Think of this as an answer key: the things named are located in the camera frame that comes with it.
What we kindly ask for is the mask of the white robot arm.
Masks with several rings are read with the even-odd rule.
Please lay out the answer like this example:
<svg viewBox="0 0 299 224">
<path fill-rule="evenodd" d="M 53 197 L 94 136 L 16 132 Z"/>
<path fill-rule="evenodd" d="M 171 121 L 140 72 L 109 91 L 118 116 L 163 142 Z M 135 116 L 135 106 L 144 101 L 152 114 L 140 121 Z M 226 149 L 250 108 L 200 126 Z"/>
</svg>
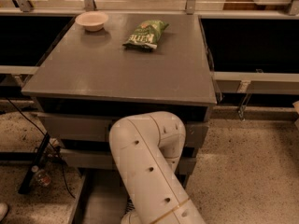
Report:
<svg viewBox="0 0 299 224">
<path fill-rule="evenodd" d="M 110 149 L 134 206 L 121 224 L 206 224 L 175 176 L 185 136 L 181 119 L 169 112 L 114 123 Z"/>
</svg>

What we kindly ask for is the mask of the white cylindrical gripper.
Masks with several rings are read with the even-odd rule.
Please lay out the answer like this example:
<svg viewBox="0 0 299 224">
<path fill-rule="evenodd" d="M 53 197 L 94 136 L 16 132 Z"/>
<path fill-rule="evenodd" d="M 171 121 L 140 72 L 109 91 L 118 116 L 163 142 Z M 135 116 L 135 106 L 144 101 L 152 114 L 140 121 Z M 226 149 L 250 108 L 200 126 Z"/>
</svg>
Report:
<svg viewBox="0 0 299 224">
<path fill-rule="evenodd" d="M 122 217 L 121 224 L 142 224 L 142 222 L 137 212 L 135 210 L 132 210 Z"/>
</svg>

